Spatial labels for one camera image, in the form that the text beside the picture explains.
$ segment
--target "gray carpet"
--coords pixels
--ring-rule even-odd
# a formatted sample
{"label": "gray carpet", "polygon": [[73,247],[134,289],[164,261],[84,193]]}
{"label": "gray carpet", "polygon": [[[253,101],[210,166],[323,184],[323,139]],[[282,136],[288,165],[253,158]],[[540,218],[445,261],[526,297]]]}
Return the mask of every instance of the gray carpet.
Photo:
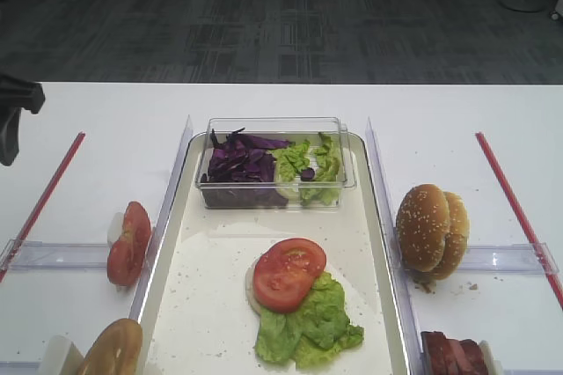
{"label": "gray carpet", "polygon": [[42,81],[563,84],[563,26],[495,0],[8,0]]}

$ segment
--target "tomato slice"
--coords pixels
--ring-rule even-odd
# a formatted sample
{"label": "tomato slice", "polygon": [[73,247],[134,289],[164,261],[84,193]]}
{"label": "tomato slice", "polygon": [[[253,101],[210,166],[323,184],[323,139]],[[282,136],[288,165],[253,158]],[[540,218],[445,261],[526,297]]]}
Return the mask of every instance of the tomato slice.
{"label": "tomato slice", "polygon": [[308,239],[283,240],[256,263],[254,296],[272,311],[294,312],[325,266],[325,251],[317,243]]}
{"label": "tomato slice", "polygon": [[121,235],[107,256],[107,278],[111,283],[124,287],[135,283],[143,269],[151,231],[147,211],[139,202],[130,202]]}

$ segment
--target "white tray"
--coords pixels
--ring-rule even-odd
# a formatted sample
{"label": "white tray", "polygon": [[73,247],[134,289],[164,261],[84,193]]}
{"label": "white tray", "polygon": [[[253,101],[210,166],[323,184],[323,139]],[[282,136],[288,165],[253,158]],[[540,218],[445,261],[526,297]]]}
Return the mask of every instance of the white tray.
{"label": "white tray", "polygon": [[326,251],[344,286],[347,313],[365,341],[323,373],[406,373],[407,361],[377,217],[366,150],[350,135],[358,178],[335,210],[207,210],[194,188],[203,135],[192,139],[156,266],[137,289],[132,317],[143,326],[137,373],[263,374],[253,345],[259,317],[245,299],[245,272],[275,241],[306,237]]}

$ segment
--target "plastic container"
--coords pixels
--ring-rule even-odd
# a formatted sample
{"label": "plastic container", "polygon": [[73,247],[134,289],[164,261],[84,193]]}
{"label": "plastic container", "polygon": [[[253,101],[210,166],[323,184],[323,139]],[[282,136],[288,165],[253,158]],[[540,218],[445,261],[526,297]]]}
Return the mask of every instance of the plastic container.
{"label": "plastic container", "polygon": [[[306,157],[316,173],[319,165],[314,151],[322,144],[319,133],[329,136],[333,142],[332,153],[340,161],[338,173],[330,181],[301,181],[299,175],[286,181],[282,180],[276,165],[272,182],[206,181],[214,151],[212,133],[215,133],[219,143],[223,143],[227,135],[240,129],[244,129],[243,134],[267,139],[293,143],[309,141]],[[195,186],[200,189],[206,207],[211,209],[337,207],[342,189],[355,187],[355,184],[347,129],[339,119],[331,117],[212,119],[208,124],[195,177]]]}

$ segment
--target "hamburger bun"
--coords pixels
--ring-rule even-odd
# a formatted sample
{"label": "hamburger bun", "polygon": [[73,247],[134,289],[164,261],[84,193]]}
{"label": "hamburger bun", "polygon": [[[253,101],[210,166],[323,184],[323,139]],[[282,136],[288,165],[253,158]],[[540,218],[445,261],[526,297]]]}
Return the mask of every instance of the hamburger bun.
{"label": "hamburger bun", "polygon": [[254,296],[254,288],[252,287],[252,279],[254,278],[254,269],[256,268],[257,262],[258,259],[254,261],[254,263],[250,266],[250,268],[246,270],[245,292],[246,292],[246,300],[248,300],[248,304],[258,315],[260,315],[261,306],[260,303],[258,303],[258,300],[256,300],[256,297]]}
{"label": "hamburger bun", "polygon": [[461,197],[450,192],[444,194],[450,207],[450,232],[446,234],[442,260],[430,271],[435,280],[443,280],[456,270],[464,257],[469,238],[469,218]]}
{"label": "hamburger bun", "polygon": [[143,329],[134,320],[116,320],[88,350],[77,375],[134,375]]}
{"label": "hamburger bun", "polygon": [[400,204],[396,225],[403,261],[430,278],[448,277],[464,257],[469,219],[458,195],[433,184],[414,187]]}

